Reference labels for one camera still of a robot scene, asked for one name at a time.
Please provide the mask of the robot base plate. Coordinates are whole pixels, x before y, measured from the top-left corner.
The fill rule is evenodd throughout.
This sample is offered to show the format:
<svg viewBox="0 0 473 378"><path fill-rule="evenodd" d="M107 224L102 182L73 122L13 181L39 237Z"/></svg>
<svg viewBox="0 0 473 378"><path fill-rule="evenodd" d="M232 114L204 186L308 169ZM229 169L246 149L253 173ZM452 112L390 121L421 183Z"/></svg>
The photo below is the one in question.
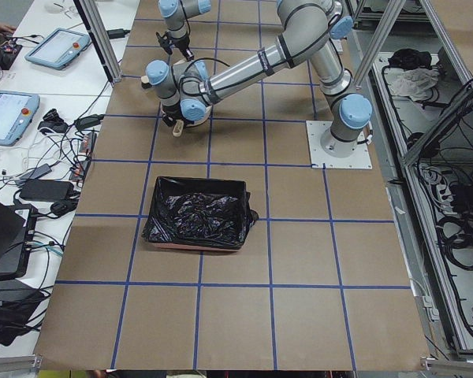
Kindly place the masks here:
<svg viewBox="0 0 473 378"><path fill-rule="evenodd" d="M361 132L349 143L335 139L331 121L307 120L307 140L313 169L372 169L368 145Z"/></svg>

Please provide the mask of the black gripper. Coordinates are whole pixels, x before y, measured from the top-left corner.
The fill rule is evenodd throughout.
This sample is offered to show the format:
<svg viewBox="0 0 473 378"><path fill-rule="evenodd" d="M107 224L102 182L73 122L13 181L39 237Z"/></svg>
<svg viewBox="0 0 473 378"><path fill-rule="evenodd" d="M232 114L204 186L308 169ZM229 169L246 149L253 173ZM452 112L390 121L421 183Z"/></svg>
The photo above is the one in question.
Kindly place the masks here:
<svg viewBox="0 0 473 378"><path fill-rule="evenodd" d="M166 106L162 103L161 111L162 120L167 126L174 126L178 120L182 121L184 125L189 124L189 120L187 120L181 112L179 102L171 106Z"/></svg>
<svg viewBox="0 0 473 378"><path fill-rule="evenodd" d="M167 35L167 40L170 49L173 49L174 47L181 51L189 49L189 35L184 35L180 38L174 38L171 35Z"/></svg>

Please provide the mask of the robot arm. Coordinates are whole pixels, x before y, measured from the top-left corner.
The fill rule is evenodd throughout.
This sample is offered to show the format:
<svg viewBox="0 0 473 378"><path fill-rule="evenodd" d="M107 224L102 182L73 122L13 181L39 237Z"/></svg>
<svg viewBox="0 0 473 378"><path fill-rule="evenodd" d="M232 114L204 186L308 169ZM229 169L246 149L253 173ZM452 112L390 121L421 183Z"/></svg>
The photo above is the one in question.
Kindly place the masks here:
<svg viewBox="0 0 473 378"><path fill-rule="evenodd" d="M224 98L307 61L318 75L333 114L328 138L339 143L357 141L373 109L367 98L356 93L352 74L332 44L353 27L353 19L343 14L339 1L278 1L276 10L283 31L274 43L213 76L209 76L204 60L194 58L189 49L189 20L210 9L209 1L158 3L167 27L158 42L166 52L176 47L184 55L184 61L175 65L154 60L146 67L145 77L155 90L168 126L201 124L208 117L209 107Z"/></svg>
<svg viewBox="0 0 473 378"><path fill-rule="evenodd" d="M211 10L211 1L159 0L158 10L166 23L165 33L156 33L160 46L168 55L173 53L172 46L175 46L188 61L192 60L193 55L189 49L191 29L188 21L208 13Z"/></svg>

